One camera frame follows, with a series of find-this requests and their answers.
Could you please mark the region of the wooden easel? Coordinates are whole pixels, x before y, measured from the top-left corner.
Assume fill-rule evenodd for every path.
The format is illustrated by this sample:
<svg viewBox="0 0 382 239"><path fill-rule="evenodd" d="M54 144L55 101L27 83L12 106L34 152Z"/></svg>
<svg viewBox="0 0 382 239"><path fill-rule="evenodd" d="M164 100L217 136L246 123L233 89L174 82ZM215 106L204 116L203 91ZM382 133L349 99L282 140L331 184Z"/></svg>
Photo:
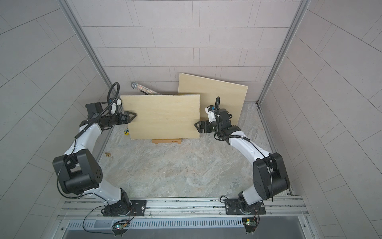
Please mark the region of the wooden easel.
<svg viewBox="0 0 382 239"><path fill-rule="evenodd" d="M153 139L152 143L159 144L159 143L177 143L181 144L182 139Z"/></svg>

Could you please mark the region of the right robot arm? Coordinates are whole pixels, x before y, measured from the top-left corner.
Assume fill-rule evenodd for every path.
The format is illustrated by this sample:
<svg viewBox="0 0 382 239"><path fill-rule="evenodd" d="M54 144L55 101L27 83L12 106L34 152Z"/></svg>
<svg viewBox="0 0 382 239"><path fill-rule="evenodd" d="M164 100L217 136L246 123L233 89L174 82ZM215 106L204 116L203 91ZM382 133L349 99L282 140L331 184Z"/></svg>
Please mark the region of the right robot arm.
<svg viewBox="0 0 382 239"><path fill-rule="evenodd" d="M231 124L232 114L217 106L205 108L208 120L195 124L199 133L213 133L237 149L253 165L253 184L238 194L235 206L244 214L251 214L261 207L260 202L290 188L284 160L279 153L270 153L250 140L236 125Z"/></svg>

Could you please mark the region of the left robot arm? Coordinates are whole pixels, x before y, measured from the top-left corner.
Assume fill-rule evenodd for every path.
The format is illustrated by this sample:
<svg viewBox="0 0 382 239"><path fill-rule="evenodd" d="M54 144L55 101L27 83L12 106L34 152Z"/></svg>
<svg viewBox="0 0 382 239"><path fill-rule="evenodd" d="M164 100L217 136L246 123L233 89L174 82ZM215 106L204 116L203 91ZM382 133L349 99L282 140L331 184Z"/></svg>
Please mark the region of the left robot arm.
<svg viewBox="0 0 382 239"><path fill-rule="evenodd" d="M108 107L107 114L101 102L86 105L88 118L81 122L80 132L71 147L54 158L57 187L66 198L96 196L103 201L101 213L105 217L126 216L132 210L126 192L103 178L101 166L92 152L98 137L114 125L128 124L136 118L132 112L118 112L120 102Z"/></svg>

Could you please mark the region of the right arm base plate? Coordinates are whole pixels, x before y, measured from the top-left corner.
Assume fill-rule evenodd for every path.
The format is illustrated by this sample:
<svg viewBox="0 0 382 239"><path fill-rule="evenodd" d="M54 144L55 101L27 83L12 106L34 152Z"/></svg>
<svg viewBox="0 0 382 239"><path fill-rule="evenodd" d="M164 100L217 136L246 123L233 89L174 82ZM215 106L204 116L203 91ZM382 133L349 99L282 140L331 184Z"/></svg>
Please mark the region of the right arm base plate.
<svg viewBox="0 0 382 239"><path fill-rule="evenodd" d="M255 215L266 214L266 209L263 201L259 201L254 204L247 204L243 199L229 199L226 198L222 201L225 204L225 210L227 215Z"/></svg>

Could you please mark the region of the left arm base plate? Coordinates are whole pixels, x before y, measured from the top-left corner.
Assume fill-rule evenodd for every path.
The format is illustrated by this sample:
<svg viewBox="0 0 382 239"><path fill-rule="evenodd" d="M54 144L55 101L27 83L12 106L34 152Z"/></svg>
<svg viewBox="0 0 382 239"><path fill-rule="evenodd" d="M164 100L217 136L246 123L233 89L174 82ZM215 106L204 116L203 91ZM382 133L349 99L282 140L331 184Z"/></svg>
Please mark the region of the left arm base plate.
<svg viewBox="0 0 382 239"><path fill-rule="evenodd" d="M127 204L119 200L117 203L106 205L101 213L104 217L140 217L144 216L146 206L146 200L130 200Z"/></svg>

